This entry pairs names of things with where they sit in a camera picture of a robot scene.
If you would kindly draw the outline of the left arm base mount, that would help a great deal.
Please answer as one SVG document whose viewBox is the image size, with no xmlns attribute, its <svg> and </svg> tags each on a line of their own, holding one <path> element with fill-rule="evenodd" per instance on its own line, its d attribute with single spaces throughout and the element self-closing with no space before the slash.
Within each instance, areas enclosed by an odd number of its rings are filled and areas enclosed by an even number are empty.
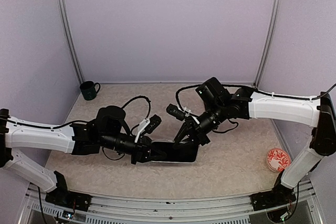
<svg viewBox="0 0 336 224">
<path fill-rule="evenodd" d="M 57 171 L 54 171 L 54 174 L 56 176 L 56 188 L 46 193 L 45 201 L 57 206 L 71 208 L 73 211 L 87 212 L 91 203 L 91 195 L 68 190 L 64 175 Z"/>
</svg>

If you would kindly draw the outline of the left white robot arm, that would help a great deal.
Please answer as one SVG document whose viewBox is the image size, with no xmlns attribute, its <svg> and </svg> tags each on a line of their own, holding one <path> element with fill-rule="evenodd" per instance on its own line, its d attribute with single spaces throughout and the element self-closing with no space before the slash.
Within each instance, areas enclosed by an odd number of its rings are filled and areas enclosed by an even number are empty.
<svg viewBox="0 0 336 224">
<path fill-rule="evenodd" d="M 8 109 L 1 109 L 1 167 L 52 194 L 66 206 L 73 201 L 64 176 L 47 170 L 25 156 L 21 147 L 54 150 L 71 155 L 98 154 L 107 148 L 131 156 L 131 163 L 145 163 L 166 158 L 147 137 L 161 123 L 157 115 L 144 119 L 136 136 L 125 121 L 125 110 L 111 105 L 100 108 L 95 119 L 77 120 L 64 125 L 32 125 L 9 116 Z"/>
</svg>

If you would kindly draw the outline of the left aluminium frame post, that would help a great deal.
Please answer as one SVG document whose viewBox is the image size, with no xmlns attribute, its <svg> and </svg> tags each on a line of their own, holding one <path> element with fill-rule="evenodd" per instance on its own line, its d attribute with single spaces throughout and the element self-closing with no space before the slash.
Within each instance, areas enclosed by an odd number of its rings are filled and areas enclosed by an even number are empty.
<svg viewBox="0 0 336 224">
<path fill-rule="evenodd" d="M 66 9 L 66 1 L 57 0 L 57 3 L 58 3 L 59 12 L 60 12 L 62 27 L 63 27 L 65 38 L 66 38 L 66 43 L 67 43 L 67 46 L 70 52 L 70 59 L 73 64 L 73 68 L 75 70 L 78 83 L 82 84 L 85 79 L 83 77 L 83 73 L 81 70 L 80 62 L 77 56 L 74 40 L 73 40 L 72 33 L 71 33 L 70 23 L 69 23 L 67 9 Z"/>
</svg>

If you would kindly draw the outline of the aluminium frame post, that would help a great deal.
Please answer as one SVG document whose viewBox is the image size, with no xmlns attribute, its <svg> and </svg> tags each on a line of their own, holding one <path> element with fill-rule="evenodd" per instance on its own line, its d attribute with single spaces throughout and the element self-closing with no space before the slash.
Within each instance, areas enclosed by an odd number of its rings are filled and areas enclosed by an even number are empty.
<svg viewBox="0 0 336 224">
<path fill-rule="evenodd" d="M 266 69 L 267 60 L 269 58 L 269 52 L 271 49 L 274 32 L 276 30 L 276 24 L 278 19 L 278 13 L 281 0 L 273 0 L 270 21 L 267 29 L 266 40 L 264 43 L 261 60 L 258 66 L 257 74 L 254 80 L 254 86 L 259 87 L 262 81 L 263 74 Z"/>
<path fill-rule="evenodd" d="M 78 83 L 82 84 L 85 79 L 83 77 L 83 73 L 81 70 L 80 62 L 77 56 L 74 40 L 73 40 L 72 33 L 71 33 L 70 23 L 69 23 L 67 9 L 66 9 L 66 1 L 57 0 L 57 3 L 58 3 L 59 12 L 60 12 L 62 27 L 63 27 L 65 38 L 66 38 L 66 43 L 67 43 L 67 46 L 70 52 L 70 59 L 73 64 L 73 68 L 75 70 Z"/>
</svg>

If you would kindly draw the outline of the dark green mug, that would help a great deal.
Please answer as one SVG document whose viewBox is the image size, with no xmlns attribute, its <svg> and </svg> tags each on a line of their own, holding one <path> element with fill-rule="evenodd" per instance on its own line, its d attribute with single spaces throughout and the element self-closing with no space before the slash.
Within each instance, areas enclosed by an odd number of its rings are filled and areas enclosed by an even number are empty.
<svg viewBox="0 0 336 224">
<path fill-rule="evenodd" d="M 101 89 L 101 84 L 93 81 L 85 81 L 80 85 L 81 94 L 86 101 L 94 100 Z"/>
</svg>

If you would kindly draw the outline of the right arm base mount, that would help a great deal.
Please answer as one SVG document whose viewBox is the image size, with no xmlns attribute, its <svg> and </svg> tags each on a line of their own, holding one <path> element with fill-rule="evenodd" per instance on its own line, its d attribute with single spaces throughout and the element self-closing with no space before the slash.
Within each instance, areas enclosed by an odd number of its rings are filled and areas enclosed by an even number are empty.
<svg viewBox="0 0 336 224">
<path fill-rule="evenodd" d="M 281 176 L 278 175 L 274 187 L 271 190 L 252 194 L 250 196 L 254 211 L 277 207 L 296 201 L 294 189 L 289 189 L 281 184 Z"/>
</svg>

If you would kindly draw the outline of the front aluminium rail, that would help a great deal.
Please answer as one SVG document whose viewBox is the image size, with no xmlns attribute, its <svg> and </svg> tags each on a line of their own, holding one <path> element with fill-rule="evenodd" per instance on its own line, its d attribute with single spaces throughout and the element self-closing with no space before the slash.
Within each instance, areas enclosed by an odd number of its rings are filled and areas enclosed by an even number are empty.
<svg viewBox="0 0 336 224">
<path fill-rule="evenodd" d="M 312 183 L 302 181 L 293 203 L 265 205 L 263 193 L 191 199 L 151 199 L 92 193 L 83 210 L 46 202 L 29 185 L 16 223 L 271 223 L 272 217 L 289 215 L 284 223 L 325 223 Z"/>
</svg>

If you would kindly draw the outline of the right aluminium frame post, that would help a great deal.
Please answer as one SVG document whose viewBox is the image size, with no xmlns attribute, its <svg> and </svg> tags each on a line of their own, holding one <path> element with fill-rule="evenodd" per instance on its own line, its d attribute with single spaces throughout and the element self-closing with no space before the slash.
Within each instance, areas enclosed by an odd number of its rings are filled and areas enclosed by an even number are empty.
<svg viewBox="0 0 336 224">
<path fill-rule="evenodd" d="M 263 74 L 266 69 L 267 60 L 269 58 L 269 52 L 271 49 L 274 32 L 276 30 L 276 24 L 278 19 L 278 13 L 281 0 L 273 0 L 270 21 L 267 29 L 266 40 L 264 43 L 261 60 L 258 66 L 257 74 L 254 80 L 254 86 L 259 87 L 262 81 Z"/>
</svg>

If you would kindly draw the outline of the red white patterned bowl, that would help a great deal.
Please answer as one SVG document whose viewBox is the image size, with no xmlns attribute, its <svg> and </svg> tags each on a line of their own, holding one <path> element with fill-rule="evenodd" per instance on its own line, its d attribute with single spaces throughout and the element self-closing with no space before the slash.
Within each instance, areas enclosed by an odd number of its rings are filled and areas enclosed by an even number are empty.
<svg viewBox="0 0 336 224">
<path fill-rule="evenodd" d="M 290 156 L 287 152 L 279 148 L 270 149 L 267 153 L 266 163 L 268 168 L 275 172 L 280 173 L 291 164 Z"/>
</svg>

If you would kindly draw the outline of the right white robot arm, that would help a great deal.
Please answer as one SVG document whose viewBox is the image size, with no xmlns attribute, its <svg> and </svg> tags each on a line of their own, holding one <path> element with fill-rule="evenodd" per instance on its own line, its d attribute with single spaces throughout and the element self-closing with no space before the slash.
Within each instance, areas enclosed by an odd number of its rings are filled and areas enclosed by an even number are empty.
<svg viewBox="0 0 336 224">
<path fill-rule="evenodd" d="M 174 138 L 176 148 L 209 143 L 208 133 L 231 119 L 270 119 L 287 149 L 295 158 L 279 177 L 278 186 L 269 192 L 273 205 L 281 204 L 299 181 L 312 172 L 324 157 L 335 153 L 335 111 L 328 92 L 297 96 L 269 93 L 257 88 L 228 85 L 212 77 L 193 86 L 205 105 L 194 115 L 180 104 L 169 105 L 167 112 L 183 122 Z"/>
</svg>

